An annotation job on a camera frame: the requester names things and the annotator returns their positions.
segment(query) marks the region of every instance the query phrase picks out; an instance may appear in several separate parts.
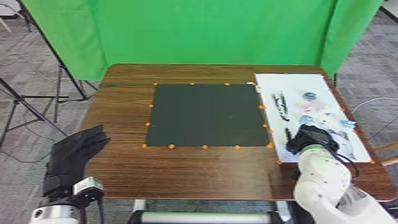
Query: orange marker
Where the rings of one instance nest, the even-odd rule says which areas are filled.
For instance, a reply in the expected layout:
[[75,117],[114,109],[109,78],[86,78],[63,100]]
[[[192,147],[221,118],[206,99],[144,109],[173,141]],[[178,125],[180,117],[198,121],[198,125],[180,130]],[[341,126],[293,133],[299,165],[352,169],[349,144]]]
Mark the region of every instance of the orange marker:
[[267,149],[272,149],[274,148],[274,142],[270,142],[265,147],[267,147]]

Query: green screen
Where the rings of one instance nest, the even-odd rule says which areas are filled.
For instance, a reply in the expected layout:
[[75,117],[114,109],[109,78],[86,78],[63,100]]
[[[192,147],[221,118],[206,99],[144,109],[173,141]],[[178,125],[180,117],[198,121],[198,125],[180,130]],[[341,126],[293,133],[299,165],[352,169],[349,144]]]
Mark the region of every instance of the green screen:
[[118,63],[338,71],[382,0],[25,0],[75,77]]

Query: white sheet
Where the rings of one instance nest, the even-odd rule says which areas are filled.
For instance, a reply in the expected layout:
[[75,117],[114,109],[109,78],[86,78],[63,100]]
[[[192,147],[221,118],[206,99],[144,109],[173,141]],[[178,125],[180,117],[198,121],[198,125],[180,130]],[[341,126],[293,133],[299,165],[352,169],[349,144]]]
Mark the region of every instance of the white sheet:
[[[256,74],[256,79],[263,104],[267,106],[265,112],[270,129],[274,130],[274,143],[281,162],[299,161],[299,156],[286,150],[288,137],[285,129],[290,129],[292,136],[295,137],[301,127],[301,117],[306,114],[302,109],[306,105],[313,105],[315,107],[313,112],[308,114],[315,118],[315,125],[320,128],[333,130],[336,133],[347,133],[349,141],[340,135],[333,134],[341,147],[340,154],[345,155],[354,162],[370,162],[372,158],[359,136],[352,129],[340,124],[340,121],[347,120],[347,116],[322,75]],[[272,98],[272,94],[279,94],[281,92],[286,98],[290,122],[281,119]],[[302,97],[306,92],[317,93],[317,100],[313,102],[309,102]]]

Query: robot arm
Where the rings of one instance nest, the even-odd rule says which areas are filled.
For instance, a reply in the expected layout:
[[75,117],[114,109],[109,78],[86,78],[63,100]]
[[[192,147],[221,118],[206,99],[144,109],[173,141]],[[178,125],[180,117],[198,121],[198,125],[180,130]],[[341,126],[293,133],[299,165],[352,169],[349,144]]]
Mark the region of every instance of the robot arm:
[[352,182],[350,170],[336,159],[325,141],[317,140],[315,136],[327,139],[322,129],[306,129],[311,140],[306,140],[302,132],[301,139],[292,140],[290,146],[297,142],[304,147],[299,158],[301,178],[295,186],[295,200],[302,208],[311,213],[317,224],[395,224],[395,220],[370,194],[357,189]]

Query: black glove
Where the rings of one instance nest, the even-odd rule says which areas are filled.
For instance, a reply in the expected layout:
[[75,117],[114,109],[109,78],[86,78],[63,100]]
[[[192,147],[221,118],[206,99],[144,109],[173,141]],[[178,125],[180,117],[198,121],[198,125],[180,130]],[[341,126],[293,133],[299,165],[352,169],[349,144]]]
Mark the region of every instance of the black glove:
[[50,162],[47,163],[45,197],[59,198],[71,195],[73,185],[84,179],[86,164],[109,141],[103,126],[96,126],[73,134],[54,145]]
[[315,144],[320,144],[329,151],[338,152],[340,144],[333,140],[329,132],[315,126],[304,124],[301,126],[295,138],[286,143],[286,149],[293,154],[297,154],[302,149]]

